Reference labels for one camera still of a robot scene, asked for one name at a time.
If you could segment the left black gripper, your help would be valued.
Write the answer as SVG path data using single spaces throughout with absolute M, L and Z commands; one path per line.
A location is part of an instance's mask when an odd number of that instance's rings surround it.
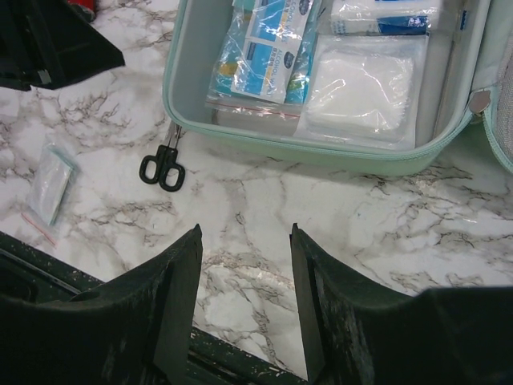
M 1 86 L 56 90 L 124 66 L 96 14 L 96 1 L 2 0 Z

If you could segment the clear zip bag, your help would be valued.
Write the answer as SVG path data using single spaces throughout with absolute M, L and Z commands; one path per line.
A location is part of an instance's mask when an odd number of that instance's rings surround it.
M 78 165 L 64 147 L 54 141 L 43 145 L 22 218 L 53 247 L 59 238 L 59 216 L 78 173 Z

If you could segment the white gauze pad packet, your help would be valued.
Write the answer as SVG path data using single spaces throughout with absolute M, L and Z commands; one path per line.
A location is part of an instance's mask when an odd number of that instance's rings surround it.
M 425 35 L 319 35 L 294 135 L 413 149 L 427 47 Z

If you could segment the blue plaster packet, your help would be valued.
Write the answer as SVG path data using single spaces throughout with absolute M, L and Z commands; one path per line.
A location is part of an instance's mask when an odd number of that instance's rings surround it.
M 235 1 L 206 104 L 298 119 L 313 65 L 320 1 Z

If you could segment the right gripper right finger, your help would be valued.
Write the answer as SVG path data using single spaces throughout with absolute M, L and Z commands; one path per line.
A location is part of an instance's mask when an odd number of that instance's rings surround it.
M 311 384 L 509 384 L 512 289 L 399 293 L 290 234 Z

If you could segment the mint green medicine case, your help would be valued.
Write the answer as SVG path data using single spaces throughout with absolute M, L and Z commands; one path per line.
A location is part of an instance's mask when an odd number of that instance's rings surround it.
M 182 1 L 172 121 L 246 151 L 405 176 L 472 121 L 512 167 L 509 1 Z

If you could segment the metal scissors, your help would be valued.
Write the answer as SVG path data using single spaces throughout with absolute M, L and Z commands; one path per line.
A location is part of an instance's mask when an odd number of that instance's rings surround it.
M 179 154 L 177 144 L 180 140 L 182 127 L 171 122 L 164 142 L 157 148 L 156 154 L 147 155 L 141 160 L 139 166 L 139 178 L 145 184 L 158 184 L 164 191 L 174 193 L 179 191 L 184 183 L 186 171 L 185 168 L 177 163 Z M 156 166 L 152 177 L 147 175 L 147 167 L 150 163 Z M 168 183 L 168 174 L 170 171 L 176 171 L 176 182 Z

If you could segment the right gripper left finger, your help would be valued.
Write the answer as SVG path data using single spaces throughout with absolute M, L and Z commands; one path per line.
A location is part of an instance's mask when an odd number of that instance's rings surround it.
M 202 253 L 195 227 L 125 274 L 50 302 L 2 268 L 2 383 L 185 383 Z

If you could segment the blue white small bottle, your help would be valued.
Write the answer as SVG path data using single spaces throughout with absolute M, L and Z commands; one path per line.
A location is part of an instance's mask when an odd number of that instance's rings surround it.
M 417 35 L 438 22 L 442 1 L 333 1 L 334 34 Z

